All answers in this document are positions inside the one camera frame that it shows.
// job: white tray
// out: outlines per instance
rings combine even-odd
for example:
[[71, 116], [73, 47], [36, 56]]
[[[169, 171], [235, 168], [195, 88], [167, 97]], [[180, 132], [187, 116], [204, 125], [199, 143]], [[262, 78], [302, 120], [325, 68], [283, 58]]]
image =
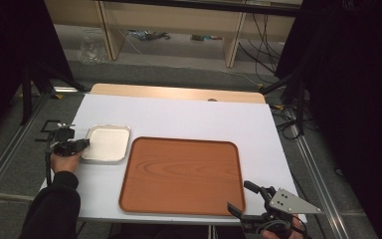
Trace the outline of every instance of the white tray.
[[125, 157], [130, 129], [123, 125], [98, 124], [86, 136], [90, 146], [83, 152], [83, 160], [91, 163], [117, 163]]

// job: black cloth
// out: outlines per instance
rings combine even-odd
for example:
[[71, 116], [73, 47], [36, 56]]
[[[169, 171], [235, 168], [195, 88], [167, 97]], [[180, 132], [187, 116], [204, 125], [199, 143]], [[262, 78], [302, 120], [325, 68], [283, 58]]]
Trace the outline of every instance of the black cloth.
[[52, 185], [42, 189], [32, 202], [19, 238], [77, 238], [81, 205], [78, 185], [73, 173], [56, 173]]

